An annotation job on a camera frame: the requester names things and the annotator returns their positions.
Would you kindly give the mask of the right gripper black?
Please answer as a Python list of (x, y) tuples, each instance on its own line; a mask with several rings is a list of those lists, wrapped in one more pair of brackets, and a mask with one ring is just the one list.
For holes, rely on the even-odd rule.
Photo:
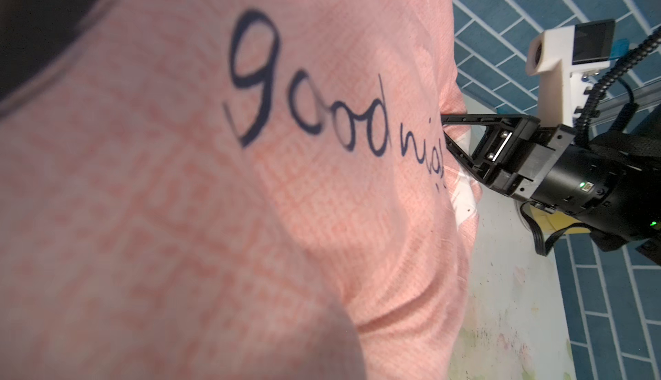
[(485, 129), (475, 150), (445, 133), (446, 147), (478, 182), (520, 202), (572, 217), (616, 217), (620, 166), (575, 145), (571, 128), (542, 127), (533, 116), (442, 115), (445, 126)]

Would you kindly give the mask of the salmon pink feather pillow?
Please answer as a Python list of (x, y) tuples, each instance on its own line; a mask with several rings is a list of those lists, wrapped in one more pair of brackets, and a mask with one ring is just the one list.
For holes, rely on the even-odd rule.
[(444, 379), (452, 0), (1, 0), (4, 379)]

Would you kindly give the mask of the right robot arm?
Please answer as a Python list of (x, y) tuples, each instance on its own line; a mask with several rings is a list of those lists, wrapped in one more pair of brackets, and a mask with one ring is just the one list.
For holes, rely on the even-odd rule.
[(569, 228), (582, 228), (604, 252), (639, 242), (638, 252), (659, 263), (659, 140), (609, 131), (580, 147), (573, 128), (544, 127), (524, 115), (444, 115), (442, 122), (485, 128), (471, 153), (446, 140), (452, 156), (482, 185), (523, 206), (573, 219), (545, 236), (525, 214), (537, 254), (549, 255)]

